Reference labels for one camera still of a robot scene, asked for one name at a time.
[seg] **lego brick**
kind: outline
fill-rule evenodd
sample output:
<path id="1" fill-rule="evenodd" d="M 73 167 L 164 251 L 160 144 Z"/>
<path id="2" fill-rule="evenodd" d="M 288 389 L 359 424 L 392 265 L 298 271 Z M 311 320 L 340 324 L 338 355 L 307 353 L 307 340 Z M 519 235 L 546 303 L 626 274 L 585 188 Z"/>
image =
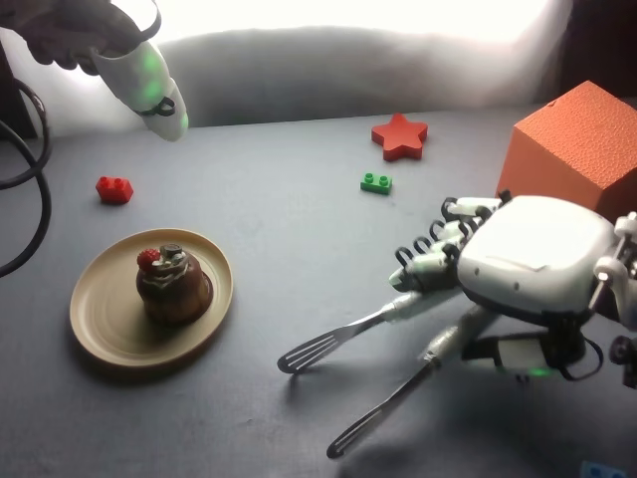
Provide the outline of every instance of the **lego brick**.
<path id="1" fill-rule="evenodd" d="M 388 124 L 371 129 L 371 140 L 382 146 L 385 161 L 395 161 L 401 157 L 420 159 L 428 128 L 425 122 L 412 122 L 397 113 Z"/>
<path id="2" fill-rule="evenodd" d="M 518 122 L 498 190 L 541 194 L 614 222 L 637 208 L 637 112 L 586 82 Z"/>
<path id="3" fill-rule="evenodd" d="M 125 204 L 132 196 L 130 181 L 124 177 L 102 176 L 96 190 L 106 204 Z"/>
<path id="4" fill-rule="evenodd" d="M 623 471 L 615 470 L 598 463 L 584 461 L 581 464 L 580 478 L 628 478 Z"/>
<path id="5" fill-rule="evenodd" d="M 391 177 L 381 176 L 367 172 L 360 181 L 360 188 L 363 191 L 375 192 L 377 194 L 389 194 L 391 190 Z"/>

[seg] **red berry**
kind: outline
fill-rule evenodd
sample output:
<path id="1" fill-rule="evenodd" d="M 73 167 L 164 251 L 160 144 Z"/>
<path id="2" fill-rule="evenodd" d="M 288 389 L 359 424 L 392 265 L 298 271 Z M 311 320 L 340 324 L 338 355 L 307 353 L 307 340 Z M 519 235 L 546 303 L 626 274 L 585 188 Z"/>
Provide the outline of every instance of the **red berry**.
<path id="1" fill-rule="evenodd" d="M 152 272 L 152 263 L 161 259 L 161 253 L 157 249 L 146 249 L 137 256 L 137 265 L 144 272 Z"/>

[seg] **beige plate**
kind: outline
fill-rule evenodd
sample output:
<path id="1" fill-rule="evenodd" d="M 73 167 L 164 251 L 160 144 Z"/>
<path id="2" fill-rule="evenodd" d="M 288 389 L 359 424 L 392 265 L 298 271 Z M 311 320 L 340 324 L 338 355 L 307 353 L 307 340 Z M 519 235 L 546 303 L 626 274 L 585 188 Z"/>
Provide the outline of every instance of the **beige plate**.
<path id="1" fill-rule="evenodd" d="M 136 257 L 147 248 L 179 244 L 194 255 L 212 281 L 208 311 L 195 323 L 169 329 L 154 325 L 135 287 Z M 155 229 L 122 239 L 87 267 L 71 297 L 71 326 L 82 346 L 108 363 L 141 368 L 173 362 L 202 346 L 230 307 L 232 272 L 221 250 L 181 229 Z"/>

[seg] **green toy brick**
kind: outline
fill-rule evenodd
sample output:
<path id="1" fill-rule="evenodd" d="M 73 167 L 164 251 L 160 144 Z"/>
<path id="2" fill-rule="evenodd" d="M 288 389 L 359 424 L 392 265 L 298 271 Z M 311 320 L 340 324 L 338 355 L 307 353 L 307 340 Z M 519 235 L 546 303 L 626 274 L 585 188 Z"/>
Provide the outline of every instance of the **green toy brick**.
<path id="1" fill-rule="evenodd" d="M 375 192 L 376 194 L 389 194 L 391 190 L 391 177 L 368 172 L 363 176 L 362 181 L 360 181 L 360 188 L 363 191 Z"/>

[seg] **dessert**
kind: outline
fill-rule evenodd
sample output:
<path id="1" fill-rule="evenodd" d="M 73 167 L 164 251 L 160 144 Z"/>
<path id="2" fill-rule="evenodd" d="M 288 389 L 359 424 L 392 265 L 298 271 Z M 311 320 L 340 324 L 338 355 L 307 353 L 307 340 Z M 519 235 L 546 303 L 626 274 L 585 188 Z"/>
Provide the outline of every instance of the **dessert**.
<path id="1" fill-rule="evenodd" d="M 212 302 L 212 283 L 195 257 L 177 244 L 146 249 L 137 256 L 137 292 L 148 317 L 159 324 L 186 325 Z"/>

